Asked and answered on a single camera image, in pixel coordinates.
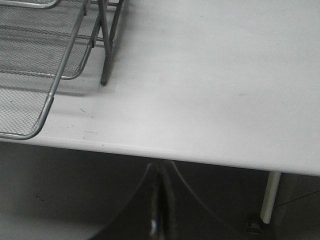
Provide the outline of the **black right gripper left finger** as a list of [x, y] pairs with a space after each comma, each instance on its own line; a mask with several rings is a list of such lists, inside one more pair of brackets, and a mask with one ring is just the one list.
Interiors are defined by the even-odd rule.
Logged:
[[142, 181], [127, 205], [93, 240], [158, 240], [161, 226], [162, 177], [155, 163], [147, 165]]

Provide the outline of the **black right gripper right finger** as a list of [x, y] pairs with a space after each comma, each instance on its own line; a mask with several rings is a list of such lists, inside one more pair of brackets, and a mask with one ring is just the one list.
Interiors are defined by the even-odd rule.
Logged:
[[165, 161], [161, 173], [165, 194], [162, 220], [165, 240], [247, 239], [204, 205], [173, 161]]

